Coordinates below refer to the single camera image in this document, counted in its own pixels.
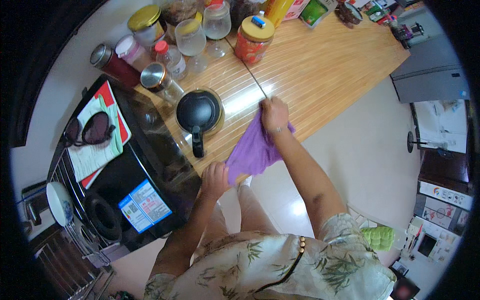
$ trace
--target woman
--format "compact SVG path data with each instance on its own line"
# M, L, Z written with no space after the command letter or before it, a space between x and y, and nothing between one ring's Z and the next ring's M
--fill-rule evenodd
M187 224L158 254L144 299L386 299L394 274L380 264L325 172L287 129L287 105L273 98L262 106L263 126L305 202L315 239L279 234L247 182L238 187L241 232L229 235L216 204L228 189L228 168L214 162L203 172Z

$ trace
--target black kettle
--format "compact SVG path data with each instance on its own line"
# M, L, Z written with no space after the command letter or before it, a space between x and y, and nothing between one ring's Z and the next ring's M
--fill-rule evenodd
M197 89L185 94L175 106L177 123L192 134L193 155L204 156L204 134L217 133L225 122L220 97L210 89Z

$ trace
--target green package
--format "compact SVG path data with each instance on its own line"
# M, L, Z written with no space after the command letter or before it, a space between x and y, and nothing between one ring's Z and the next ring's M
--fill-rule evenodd
M315 28L337 5L336 0L311 0L301 12L300 18L308 27Z

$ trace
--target woman's arm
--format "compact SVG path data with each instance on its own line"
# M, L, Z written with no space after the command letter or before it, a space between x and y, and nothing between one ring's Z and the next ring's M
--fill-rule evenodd
M326 220L347 210L328 176L287 129L288 106L276 97L265 99L262 106L264 128L270 132L287 165L288 172L307 207L313 233L318 237Z
M150 276L168 273L183 274L190 267L190 259L198 246L216 201L227 190L228 167L211 163L202 174L202 188L185 226L172 232L152 268Z

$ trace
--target blue clip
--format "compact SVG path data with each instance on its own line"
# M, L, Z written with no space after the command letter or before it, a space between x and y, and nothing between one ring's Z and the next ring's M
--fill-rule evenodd
M257 25L258 27L260 28L265 28L265 22L262 21L262 19L260 19L259 17L257 16L253 16L252 17L252 23Z

